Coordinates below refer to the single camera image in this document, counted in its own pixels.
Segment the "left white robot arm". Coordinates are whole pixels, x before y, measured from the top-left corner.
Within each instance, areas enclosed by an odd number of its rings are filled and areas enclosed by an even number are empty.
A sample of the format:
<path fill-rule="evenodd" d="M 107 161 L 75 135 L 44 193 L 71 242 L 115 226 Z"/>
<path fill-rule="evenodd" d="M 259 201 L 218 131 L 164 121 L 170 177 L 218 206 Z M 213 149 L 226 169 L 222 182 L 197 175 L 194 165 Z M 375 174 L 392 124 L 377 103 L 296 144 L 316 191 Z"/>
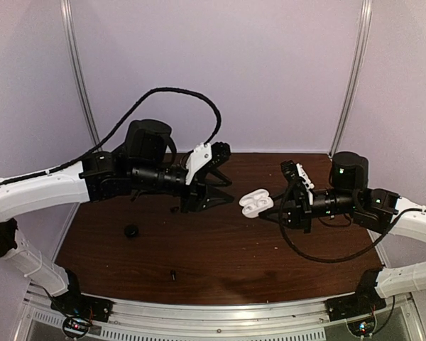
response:
<path fill-rule="evenodd" d="M 172 129 L 154 119 L 134 120 L 124 142 L 111 152 L 96 151 L 68 166 L 16 178 L 0 178 L 0 259 L 10 261 L 72 315 L 88 301 L 76 276 L 48 260 L 18 230 L 19 215 L 48 207 L 99 202 L 118 196 L 172 195 L 181 212 L 228 204 L 231 181 L 220 171 L 231 155 L 224 142 L 196 146 L 184 164 L 176 161 Z"/>

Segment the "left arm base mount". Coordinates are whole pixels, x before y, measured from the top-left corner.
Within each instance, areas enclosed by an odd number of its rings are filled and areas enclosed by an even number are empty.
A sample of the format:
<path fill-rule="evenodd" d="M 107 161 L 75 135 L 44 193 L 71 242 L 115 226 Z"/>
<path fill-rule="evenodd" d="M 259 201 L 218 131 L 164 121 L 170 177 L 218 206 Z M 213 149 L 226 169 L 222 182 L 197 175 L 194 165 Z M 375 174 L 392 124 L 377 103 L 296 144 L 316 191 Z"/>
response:
<path fill-rule="evenodd" d="M 112 301 L 82 294 L 77 276 L 71 270 L 66 272 L 67 292 L 51 296 L 51 308 L 68 316 L 107 323 L 113 308 Z"/>

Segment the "white earbud charging case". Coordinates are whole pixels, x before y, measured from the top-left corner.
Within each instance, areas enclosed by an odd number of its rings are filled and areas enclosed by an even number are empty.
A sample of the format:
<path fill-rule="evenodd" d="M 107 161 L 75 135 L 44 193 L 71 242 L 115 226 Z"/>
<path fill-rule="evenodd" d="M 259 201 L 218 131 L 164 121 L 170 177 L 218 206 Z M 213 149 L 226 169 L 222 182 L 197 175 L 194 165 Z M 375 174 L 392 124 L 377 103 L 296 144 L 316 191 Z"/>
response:
<path fill-rule="evenodd" d="M 241 213 L 249 219 L 257 218 L 261 212 L 264 212 L 274 206 L 273 199 L 266 189 L 257 189 L 244 195 L 239 200 Z"/>

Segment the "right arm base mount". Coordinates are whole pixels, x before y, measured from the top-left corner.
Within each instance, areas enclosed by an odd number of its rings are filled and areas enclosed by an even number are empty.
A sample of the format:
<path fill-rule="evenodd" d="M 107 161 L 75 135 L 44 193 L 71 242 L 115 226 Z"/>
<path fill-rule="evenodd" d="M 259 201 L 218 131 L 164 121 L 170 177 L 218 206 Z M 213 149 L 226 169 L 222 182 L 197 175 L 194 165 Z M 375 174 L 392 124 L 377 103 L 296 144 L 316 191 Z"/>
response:
<path fill-rule="evenodd" d="M 377 277 L 380 272 L 381 269 L 366 270 L 352 294 L 327 299 L 325 306 L 329 320 L 354 318 L 385 308 L 386 300 L 376 291 Z"/>

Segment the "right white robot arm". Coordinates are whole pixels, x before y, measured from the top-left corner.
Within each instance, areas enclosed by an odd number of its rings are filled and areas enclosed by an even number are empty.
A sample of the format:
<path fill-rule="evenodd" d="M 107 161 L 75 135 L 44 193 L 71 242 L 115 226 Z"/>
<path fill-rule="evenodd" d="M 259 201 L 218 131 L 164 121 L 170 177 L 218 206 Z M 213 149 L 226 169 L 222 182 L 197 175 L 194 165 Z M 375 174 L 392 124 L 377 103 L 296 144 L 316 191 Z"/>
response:
<path fill-rule="evenodd" d="M 285 191 L 262 198 L 257 216 L 275 222 L 287 245 L 299 256 L 323 264 L 338 264 L 356 259 L 377 246 L 385 236 L 400 235 L 426 243 L 426 207 L 395 192 L 368 187 L 368 159 L 342 151 L 332 156 L 330 187 L 315 190 L 299 163 L 286 161 L 280 169 L 288 182 Z M 350 223 L 377 233 L 369 246 L 349 256 L 325 259 L 301 251 L 291 241 L 288 229 L 309 233 L 312 220 L 346 215 Z"/>

